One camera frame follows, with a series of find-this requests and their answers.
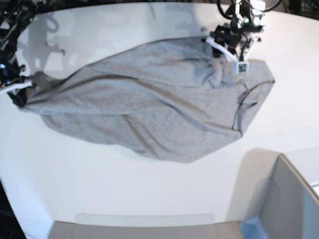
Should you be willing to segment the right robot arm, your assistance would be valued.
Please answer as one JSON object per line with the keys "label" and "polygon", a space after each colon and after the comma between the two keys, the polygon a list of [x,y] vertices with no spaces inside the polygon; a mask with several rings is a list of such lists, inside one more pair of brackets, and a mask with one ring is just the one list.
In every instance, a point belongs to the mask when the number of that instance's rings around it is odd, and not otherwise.
{"label": "right robot arm", "polygon": [[17,40],[47,5],[46,0],[10,0],[0,11],[0,93],[7,94],[13,104],[23,108],[27,102],[26,89],[34,87],[29,77],[22,76],[25,65],[19,65]]}

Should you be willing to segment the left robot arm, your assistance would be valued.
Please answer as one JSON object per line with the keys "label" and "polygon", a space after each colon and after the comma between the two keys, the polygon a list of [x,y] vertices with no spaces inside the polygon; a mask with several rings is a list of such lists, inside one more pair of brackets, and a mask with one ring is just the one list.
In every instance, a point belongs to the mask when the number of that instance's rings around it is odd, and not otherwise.
{"label": "left robot arm", "polygon": [[254,43],[261,41],[257,34],[266,26],[265,14],[275,10],[281,3],[278,0],[266,7],[264,0],[233,0],[224,11],[218,0],[218,11],[229,22],[218,25],[205,39],[212,47],[212,56],[219,58],[224,55],[233,61],[243,62]]}

